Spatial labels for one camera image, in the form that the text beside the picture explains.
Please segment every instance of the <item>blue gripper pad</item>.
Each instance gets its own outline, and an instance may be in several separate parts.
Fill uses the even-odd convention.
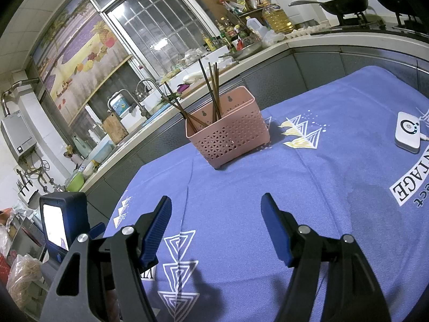
[[[162,236],[164,235],[171,217],[171,200],[168,197],[163,197],[163,199],[164,201],[161,204],[158,204],[156,209],[153,211],[154,219],[152,220],[149,230],[143,239],[143,253],[140,256],[140,261],[143,267],[147,267],[147,265],[155,259]]]
[[[288,266],[292,261],[290,237],[282,221],[282,211],[275,204],[269,193],[261,198],[261,213],[271,237],[277,257]]]

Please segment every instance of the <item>blue tablecloth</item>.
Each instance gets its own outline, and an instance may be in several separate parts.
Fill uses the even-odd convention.
[[[398,148],[394,133],[399,111],[425,120],[428,109],[426,97],[388,71],[363,68],[263,110],[271,142],[220,170],[191,144],[144,165],[105,236],[169,196],[159,264],[143,281],[158,321],[273,321],[292,269],[278,260],[261,216],[261,196],[270,192],[320,235],[353,234],[393,321],[402,321],[429,283],[429,152],[425,158],[427,142],[417,155]],[[404,178],[419,162],[412,190]],[[405,198],[402,206],[395,195]],[[320,320],[325,272],[313,321]]]

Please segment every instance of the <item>pink plastic basket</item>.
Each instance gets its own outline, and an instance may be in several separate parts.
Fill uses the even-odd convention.
[[[186,137],[214,168],[270,141],[255,97],[246,87],[237,87],[219,99],[222,119],[212,123],[213,103],[210,102],[192,113],[208,123],[208,127],[193,121],[199,130],[193,134],[186,120]]]

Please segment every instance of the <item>pan handle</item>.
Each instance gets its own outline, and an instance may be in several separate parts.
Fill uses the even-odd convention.
[[[289,4],[289,7],[298,6],[298,5],[307,5],[310,3],[317,3],[319,5],[323,4],[323,2],[318,2],[318,1],[298,0],[298,1],[291,2]]]

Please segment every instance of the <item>wall mural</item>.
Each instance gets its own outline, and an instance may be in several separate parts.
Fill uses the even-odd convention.
[[[89,0],[72,0],[52,22],[33,57],[52,100],[70,124],[128,53]]]

